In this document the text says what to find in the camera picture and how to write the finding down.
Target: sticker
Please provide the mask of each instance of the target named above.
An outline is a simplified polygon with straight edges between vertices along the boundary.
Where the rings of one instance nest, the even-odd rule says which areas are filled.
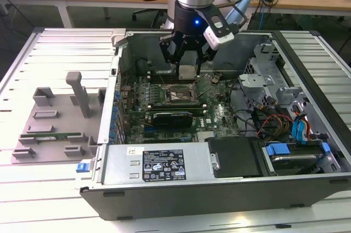
[[[55,141],[56,140],[56,137],[53,137],[53,136],[49,136],[49,137],[36,137],[35,138],[37,141]]]
[[[143,147],[127,147],[127,155],[142,155]]]
[[[183,150],[143,151],[143,180],[186,180]]]

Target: office chair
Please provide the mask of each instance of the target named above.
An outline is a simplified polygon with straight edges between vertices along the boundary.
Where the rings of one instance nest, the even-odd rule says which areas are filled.
[[[152,8],[148,8],[148,9],[141,9],[141,10],[137,10],[134,11],[132,14],[132,20],[136,21],[137,20],[137,14],[142,14],[142,13],[148,13],[148,12],[154,12],[157,11],[156,16],[151,24],[151,28],[153,29],[156,22],[158,21],[158,19],[160,18],[160,16],[164,16],[165,12],[167,11],[166,9],[152,9]]]

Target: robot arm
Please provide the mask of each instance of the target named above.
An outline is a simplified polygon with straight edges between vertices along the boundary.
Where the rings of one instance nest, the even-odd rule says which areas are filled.
[[[212,60],[217,50],[234,39],[239,26],[228,24],[217,6],[215,0],[175,0],[174,27],[171,35],[162,37],[160,48],[165,62],[176,65],[179,76],[179,63],[186,51],[197,54],[196,73],[200,73],[201,64]],[[225,2],[220,7],[232,7],[237,2]],[[203,46],[208,43],[208,49],[203,52]],[[171,44],[175,45],[170,52]]]

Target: gray post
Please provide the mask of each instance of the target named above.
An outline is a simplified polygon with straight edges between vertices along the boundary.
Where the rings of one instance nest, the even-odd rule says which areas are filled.
[[[72,86],[73,92],[75,93],[76,99],[78,101],[79,107],[83,113],[84,118],[89,118],[90,108],[87,95],[85,94],[82,85],[82,74],[79,71],[70,71],[66,76],[66,83]]]

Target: screw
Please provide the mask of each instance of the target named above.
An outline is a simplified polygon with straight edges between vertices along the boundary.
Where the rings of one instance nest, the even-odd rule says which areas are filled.
[[[213,170],[215,170],[215,171],[219,170],[219,164],[216,163],[216,162],[212,162],[212,168],[213,168]]]

